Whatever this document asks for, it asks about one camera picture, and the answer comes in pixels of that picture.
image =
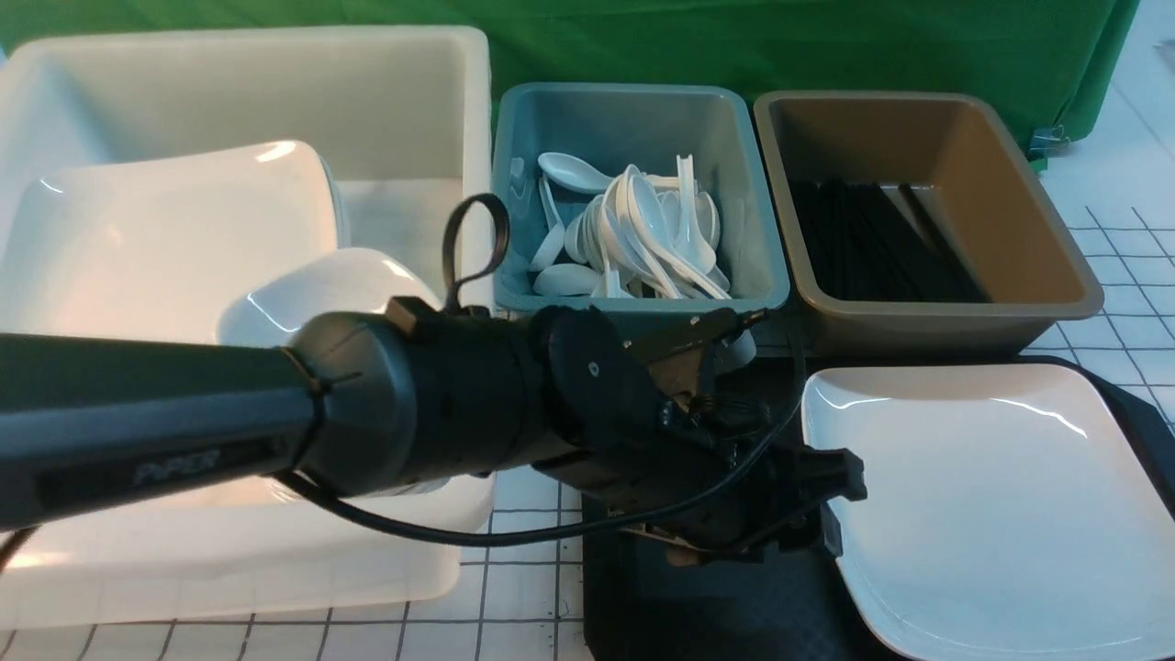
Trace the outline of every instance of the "black tray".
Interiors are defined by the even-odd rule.
[[[1034,357],[999,363],[1060,365],[1086,377],[1175,517],[1175,439],[1154,406],[1065,360]],[[808,371],[846,365],[861,363],[810,360]],[[792,396],[791,383],[780,376],[791,369],[788,359],[761,360],[719,386],[785,403]],[[784,443],[803,443],[799,417]],[[868,484],[868,466],[865,470]],[[584,500],[586,520],[603,517],[598,506]],[[819,526],[818,521],[810,526],[813,542],[821,535]],[[822,551],[768,552],[763,565],[679,568],[665,562],[657,542],[611,534],[585,538],[583,553],[584,636],[596,661],[904,659],[873,636],[832,557]]]

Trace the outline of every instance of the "white square plate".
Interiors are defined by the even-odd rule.
[[[213,344],[235,298],[345,244],[336,200],[294,140],[47,173],[0,259],[0,328]]]
[[[1089,382],[1052,365],[813,376],[804,437],[865,463],[840,572],[920,660],[1175,654],[1175,521]]]

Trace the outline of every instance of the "green backdrop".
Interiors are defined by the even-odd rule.
[[[1033,129],[1089,133],[1139,0],[4,0],[9,52],[48,35],[461,23],[496,95],[533,80],[964,92]]]

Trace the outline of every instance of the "brown plastic tray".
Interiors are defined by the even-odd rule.
[[[756,101],[754,122],[794,286],[812,311],[818,353],[1018,353],[1056,319],[1101,309],[1101,284],[987,103],[955,94],[774,92]],[[827,295],[812,271],[788,176],[911,183],[992,302]]]

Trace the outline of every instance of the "white plastic bin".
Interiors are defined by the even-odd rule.
[[[19,48],[0,72],[0,254],[20,195],[46,173],[282,139],[327,161],[352,244],[395,256],[443,294],[444,222],[464,196],[490,189],[485,36],[331,27]],[[492,245],[489,216],[475,213],[462,230],[462,272],[481,269]],[[492,306],[489,279],[463,294]],[[492,488],[492,479],[459,478],[361,503],[471,532]],[[378,535],[280,497],[249,479],[48,525],[0,581],[0,629],[430,599],[457,580],[458,549]]]

